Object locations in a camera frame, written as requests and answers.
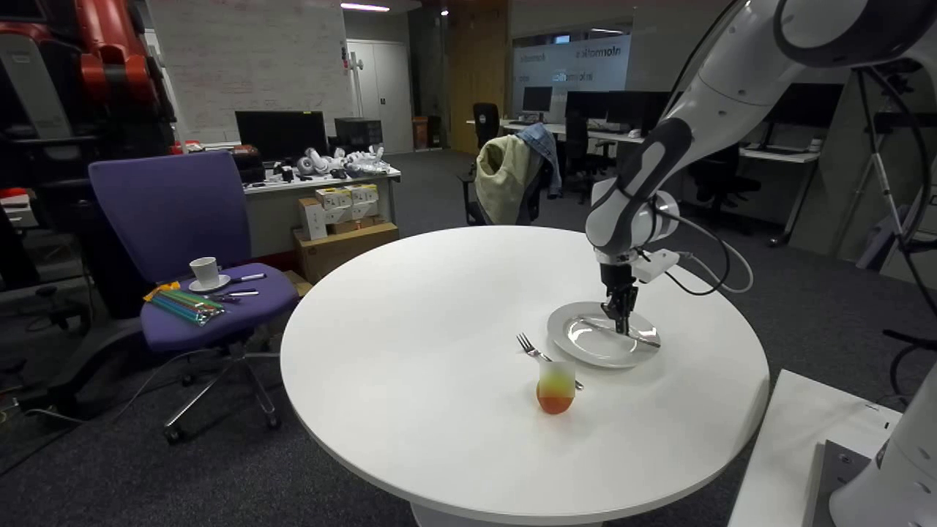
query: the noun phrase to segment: mug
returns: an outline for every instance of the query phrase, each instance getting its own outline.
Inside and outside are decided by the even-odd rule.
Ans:
[[[213,286],[220,282],[217,257],[197,257],[188,267],[203,286]]]

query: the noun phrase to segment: office room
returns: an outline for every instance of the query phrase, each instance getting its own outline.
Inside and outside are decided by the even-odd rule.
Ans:
[[[0,525],[937,525],[933,36],[3,0]]]

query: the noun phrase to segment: purple office chair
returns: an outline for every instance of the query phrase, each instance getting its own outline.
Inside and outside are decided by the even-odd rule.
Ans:
[[[179,413],[169,415],[164,434],[169,443],[183,438],[179,422],[192,411],[233,367],[244,367],[258,390],[258,403],[268,428],[277,428],[280,411],[267,396],[244,340],[263,323],[277,320],[296,305],[290,279],[267,263],[249,263],[249,225],[239,172],[230,156],[167,156],[97,162],[90,187],[104,220],[113,225],[123,248],[145,282],[188,283],[188,263],[213,255],[233,286],[258,291],[251,298],[226,305],[226,317],[197,329],[151,305],[141,310],[141,329],[154,355],[179,355],[197,349],[223,349],[226,367],[204,384]],[[239,274],[263,273],[260,282],[236,283]]]

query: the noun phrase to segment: ceiling light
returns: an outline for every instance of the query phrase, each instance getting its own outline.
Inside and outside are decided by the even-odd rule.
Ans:
[[[377,2],[342,2],[345,11],[388,11],[388,5]]]

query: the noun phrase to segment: white round table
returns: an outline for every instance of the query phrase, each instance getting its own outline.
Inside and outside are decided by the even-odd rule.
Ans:
[[[547,317],[601,301],[583,235],[454,229],[372,248],[320,282],[280,346],[287,396],[315,443],[412,503],[419,525],[595,525],[705,485],[753,435],[766,359],[722,295],[640,286],[662,349],[608,371],[547,346]],[[672,270],[687,286],[705,283]],[[516,333],[585,384],[561,415]]]

